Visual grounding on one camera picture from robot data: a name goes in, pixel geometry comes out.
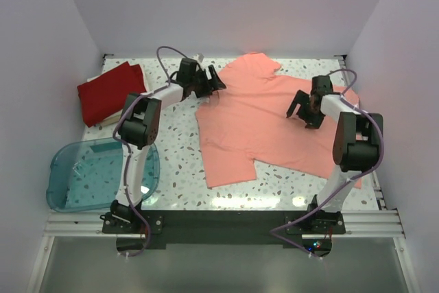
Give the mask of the salmon pink t-shirt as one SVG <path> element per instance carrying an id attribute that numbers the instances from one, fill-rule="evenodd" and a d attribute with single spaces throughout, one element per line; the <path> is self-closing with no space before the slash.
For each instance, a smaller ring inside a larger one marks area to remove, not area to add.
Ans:
<path id="1" fill-rule="evenodd" d="M 228 63 L 219 73 L 226 89 L 195 113 L 209 188 L 254 180 L 254 162 L 328 179 L 333 171 L 336 123 L 326 117 L 317 130 L 286 112 L 308 80 L 279 75 L 281 64 L 262 53 Z"/>

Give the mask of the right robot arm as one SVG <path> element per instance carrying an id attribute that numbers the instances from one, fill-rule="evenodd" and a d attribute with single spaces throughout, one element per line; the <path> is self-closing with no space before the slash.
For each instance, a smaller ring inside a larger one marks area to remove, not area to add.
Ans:
<path id="1" fill-rule="evenodd" d="M 383 160 L 383 116 L 369 113 L 351 104 L 345 92 L 333 89 L 329 75 L 311 80 L 311 91 L 299 90 L 290 104 L 287 117 L 297 114 L 306 129 L 319 129 L 330 117 L 336 123 L 332 157 L 332 174 L 319 194 L 307 207 L 307 212 L 285 225 L 296 226 L 302 232 L 326 233 L 335 229 L 344 233 L 342 206 L 355 183 L 375 171 Z"/>

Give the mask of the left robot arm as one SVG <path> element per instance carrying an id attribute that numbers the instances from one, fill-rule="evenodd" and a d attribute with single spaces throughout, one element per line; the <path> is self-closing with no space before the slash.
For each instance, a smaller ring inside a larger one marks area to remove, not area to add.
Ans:
<path id="1" fill-rule="evenodd" d="M 158 136 L 161 111 L 192 93 L 201 98 L 225 88 L 213 65 L 203 67 L 197 58 L 183 58 L 165 86 L 127 96 L 113 131 L 114 140 L 122 144 L 123 150 L 121 180 L 105 224 L 119 225 L 127 233 L 139 229 L 150 232 L 149 223 L 141 214 L 141 185 L 147 154 Z"/>

